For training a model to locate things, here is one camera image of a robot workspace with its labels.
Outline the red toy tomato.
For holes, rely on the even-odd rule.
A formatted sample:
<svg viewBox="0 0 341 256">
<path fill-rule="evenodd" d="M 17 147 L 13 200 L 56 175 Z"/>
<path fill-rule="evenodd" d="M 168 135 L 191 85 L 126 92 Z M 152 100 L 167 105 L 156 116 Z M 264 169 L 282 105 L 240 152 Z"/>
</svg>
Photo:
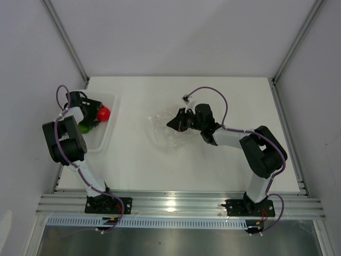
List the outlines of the red toy tomato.
<svg viewBox="0 0 341 256">
<path fill-rule="evenodd" d="M 103 106 L 99 108 L 96 117 L 99 122 L 107 122 L 110 118 L 110 114 L 111 114 L 110 109 Z"/>
</svg>

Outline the orange green toy mango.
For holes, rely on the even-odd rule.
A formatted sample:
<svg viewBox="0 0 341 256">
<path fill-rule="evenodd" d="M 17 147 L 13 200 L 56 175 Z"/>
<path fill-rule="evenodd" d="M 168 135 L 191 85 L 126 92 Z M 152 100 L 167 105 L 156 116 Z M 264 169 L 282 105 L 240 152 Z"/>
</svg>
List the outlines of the orange green toy mango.
<svg viewBox="0 0 341 256">
<path fill-rule="evenodd" d="M 87 125 L 84 123 L 79 123 L 78 127 L 79 127 L 81 134 L 87 134 L 93 129 L 93 126 Z"/>
</svg>

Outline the clear zip top bag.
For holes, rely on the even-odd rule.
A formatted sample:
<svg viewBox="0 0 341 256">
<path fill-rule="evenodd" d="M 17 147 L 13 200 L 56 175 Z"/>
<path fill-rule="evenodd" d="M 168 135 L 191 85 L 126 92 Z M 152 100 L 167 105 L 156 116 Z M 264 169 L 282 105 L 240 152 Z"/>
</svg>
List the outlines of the clear zip top bag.
<svg viewBox="0 0 341 256">
<path fill-rule="evenodd" d="M 179 109 L 180 105 L 175 105 L 158 111 L 151 114 L 146 122 L 145 129 L 148 139 L 156 148 L 165 153 L 194 144 L 199 135 L 193 130 L 179 132 L 167 126 L 167 123 L 176 116 Z"/>
</svg>

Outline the white perforated plastic basket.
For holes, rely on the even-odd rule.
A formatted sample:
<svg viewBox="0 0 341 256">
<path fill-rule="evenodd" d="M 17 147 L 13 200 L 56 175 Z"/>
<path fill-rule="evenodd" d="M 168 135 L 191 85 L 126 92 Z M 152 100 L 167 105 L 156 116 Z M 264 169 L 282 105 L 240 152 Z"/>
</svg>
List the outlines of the white perforated plastic basket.
<svg viewBox="0 0 341 256">
<path fill-rule="evenodd" d="M 110 92 L 95 92 L 91 90 L 73 90 L 73 91 L 82 91 L 84 92 L 90 99 L 97 100 L 103 103 L 103 105 L 110 109 L 111 114 L 110 118 L 107 122 L 100 122 L 98 126 L 93 127 L 93 129 L 87 134 L 81 134 L 78 124 L 76 123 L 76 130 L 80 132 L 81 136 L 85 141 L 85 145 L 87 147 L 87 151 L 89 153 L 98 153 L 102 151 L 106 141 L 109 138 L 109 130 L 112 127 L 114 122 L 114 113 L 116 110 L 116 103 L 117 99 L 113 93 Z M 70 92 L 65 94 L 65 101 L 64 103 L 59 102 L 59 106 L 62 107 L 62 112 L 68 111 L 66 116 L 73 116 L 71 115 L 70 110 Z"/>
</svg>

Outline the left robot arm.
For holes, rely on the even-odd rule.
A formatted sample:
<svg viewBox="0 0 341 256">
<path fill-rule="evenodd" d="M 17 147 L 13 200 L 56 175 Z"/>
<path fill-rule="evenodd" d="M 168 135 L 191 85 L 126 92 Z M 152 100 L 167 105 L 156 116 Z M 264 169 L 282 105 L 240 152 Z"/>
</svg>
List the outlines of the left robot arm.
<svg viewBox="0 0 341 256">
<path fill-rule="evenodd" d="M 92 171 L 86 158 L 88 148 L 83 137 L 110 118 L 110 110 L 82 91 L 66 93 L 61 115 L 42 125 L 52 160 L 70 168 L 87 192 L 85 213 L 110 213 L 116 201 L 107 184 Z"/>
</svg>

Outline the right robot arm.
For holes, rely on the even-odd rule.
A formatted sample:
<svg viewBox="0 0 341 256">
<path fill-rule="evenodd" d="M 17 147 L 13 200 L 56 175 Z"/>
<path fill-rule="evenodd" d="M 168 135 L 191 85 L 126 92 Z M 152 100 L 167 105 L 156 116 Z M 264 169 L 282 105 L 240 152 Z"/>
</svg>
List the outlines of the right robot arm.
<svg viewBox="0 0 341 256">
<path fill-rule="evenodd" d="M 238 130 L 224 127 L 215 121 L 208 104 L 198 104 L 194 110 L 181 108 L 167 127 L 185 132 L 187 129 L 200 131 L 203 140 L 213 146 L 229 146 L 243 151 L 253 172 L 250 185 L 243 195 L 242 210 L 256 215 L 268 199 L 274 177 L 286 167 L 286 151 L 262 125 L 255 130 Z"/>
</svg>

